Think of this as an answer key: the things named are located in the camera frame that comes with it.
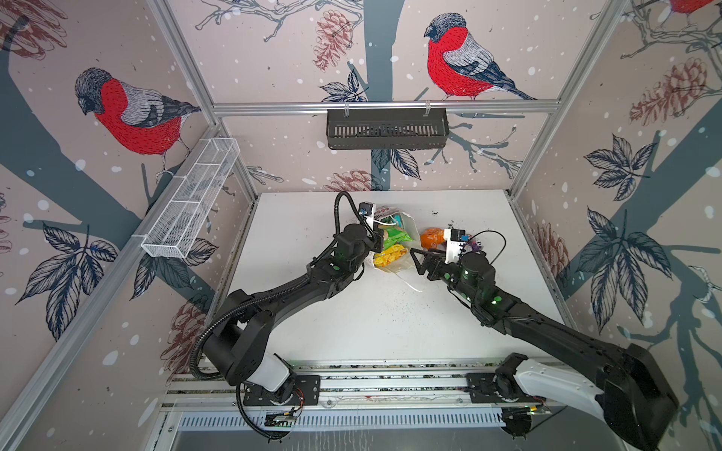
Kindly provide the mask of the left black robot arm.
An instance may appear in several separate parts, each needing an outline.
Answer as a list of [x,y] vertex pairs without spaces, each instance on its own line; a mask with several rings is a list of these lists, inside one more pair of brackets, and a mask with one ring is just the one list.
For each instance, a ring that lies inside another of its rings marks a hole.
[[382,247],[379,231],[346,225],[302,276],[270,291],[251,295],[233,291],[192,348],[193,376],[205,381],[223,379],[230,386],[250,381],[261,368],[274,328],[302,309],[344,291],[355,281],[364,260]]

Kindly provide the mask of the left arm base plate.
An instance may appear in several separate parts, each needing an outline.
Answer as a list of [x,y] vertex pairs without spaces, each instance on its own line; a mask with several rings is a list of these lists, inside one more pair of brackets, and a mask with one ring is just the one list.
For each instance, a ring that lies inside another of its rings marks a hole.
[[250,407],[316,406],[319,403],[320,391],[320,376],[291,375],[275,392],[248,383],[243,404]]

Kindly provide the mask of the white printed paper bag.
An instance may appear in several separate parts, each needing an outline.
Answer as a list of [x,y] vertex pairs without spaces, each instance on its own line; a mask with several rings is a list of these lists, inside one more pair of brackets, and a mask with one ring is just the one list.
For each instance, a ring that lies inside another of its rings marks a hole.
[[408,278],[416,269],[411,250],[420,247],[416,221],[407,212],[396,207],[375,206],[367,222],[381,234],[382,250],[367,258],[375,270],[398,277],[411,291],[422,292]]

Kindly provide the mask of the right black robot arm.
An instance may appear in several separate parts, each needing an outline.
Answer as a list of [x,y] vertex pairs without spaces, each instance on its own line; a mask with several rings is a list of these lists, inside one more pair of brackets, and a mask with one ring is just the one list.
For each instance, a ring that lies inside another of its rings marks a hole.
[[496,370],[502,398],[556,400],[605,421],[636,449],[658,447],[679,402],[647,350],[635,344],[622,349],[581,334],[502,291],[483,252],[463,255],[456,263],[424,249],[410,254],[419,274],[444,282],[481,325],[524,340],[564,364],[549,368],[510,354]]

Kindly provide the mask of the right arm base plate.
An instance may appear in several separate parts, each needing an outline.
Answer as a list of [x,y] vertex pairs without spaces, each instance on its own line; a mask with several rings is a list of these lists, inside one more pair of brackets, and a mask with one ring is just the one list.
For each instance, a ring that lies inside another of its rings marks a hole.
[[545,404],[545,398],[533,397],[524,393],[511,376],[492,372],[466,374],[467,387],[464,392],[470,396],[473,404],[493,403],[532,403]]

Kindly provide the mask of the green chips bag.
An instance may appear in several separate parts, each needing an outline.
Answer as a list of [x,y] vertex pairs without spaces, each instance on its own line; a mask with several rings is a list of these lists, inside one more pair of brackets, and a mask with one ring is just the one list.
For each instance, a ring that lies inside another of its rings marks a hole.
[[400,220],[388,218],[387,222],[380,225],[384,233],[383,250],[387,250],[396,244],[413,242],[412,236],[402,227]]

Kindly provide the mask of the yellow snack packet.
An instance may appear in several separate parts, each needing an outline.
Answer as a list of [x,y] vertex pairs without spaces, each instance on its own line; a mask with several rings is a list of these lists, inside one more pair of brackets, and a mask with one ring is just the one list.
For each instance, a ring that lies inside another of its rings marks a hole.
[[391,263],[401,259],[408,253],[408,249],[401,244],[394,244],[381,254],[376,254],[373,259],[373,265],[375,268],[385,268]]

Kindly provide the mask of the orange snack packet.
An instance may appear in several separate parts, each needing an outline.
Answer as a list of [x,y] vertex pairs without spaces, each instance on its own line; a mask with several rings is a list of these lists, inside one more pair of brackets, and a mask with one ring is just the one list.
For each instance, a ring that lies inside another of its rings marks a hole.
[[430,227],[420,234],[421,246],[426,250],[439,250],[446,245],[445,230],[439,227]]

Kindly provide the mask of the purple candy packet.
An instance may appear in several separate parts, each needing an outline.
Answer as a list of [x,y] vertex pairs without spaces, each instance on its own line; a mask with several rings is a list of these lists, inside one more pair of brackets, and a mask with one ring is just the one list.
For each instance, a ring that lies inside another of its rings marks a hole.
[[473,236],[464,236],[464,247],[462,253],[479,252],[483,250],[483,246],[478,243]]

